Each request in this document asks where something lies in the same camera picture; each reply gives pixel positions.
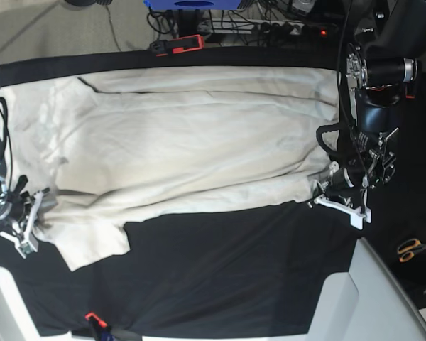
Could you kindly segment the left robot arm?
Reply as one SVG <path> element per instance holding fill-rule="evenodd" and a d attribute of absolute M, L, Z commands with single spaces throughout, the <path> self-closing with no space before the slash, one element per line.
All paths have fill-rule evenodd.
<path fill-rule="evenodd" d="M 415 96 L 426 52 L 426 1 L 345 1 L 337 56 L 340 121 L 317 142 L 339 165 L 312 204 L 363 212 L 368 191 L 395 174 L 399 112 Z"/>

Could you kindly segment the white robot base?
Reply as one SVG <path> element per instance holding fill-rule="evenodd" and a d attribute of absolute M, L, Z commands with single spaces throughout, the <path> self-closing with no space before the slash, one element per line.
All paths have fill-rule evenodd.
<path fill-rule="evenodd" d="M 372 246 L 323 284 L 308 340 L 426 340 L 426 321 Z"/>
<path fill-rule="evenodd" d="M 38 333 L 21 293 L 10 271 L 0 267 L 0 340 L 71 340 L 72 335 L 64 333 L 42 337 Z"/>

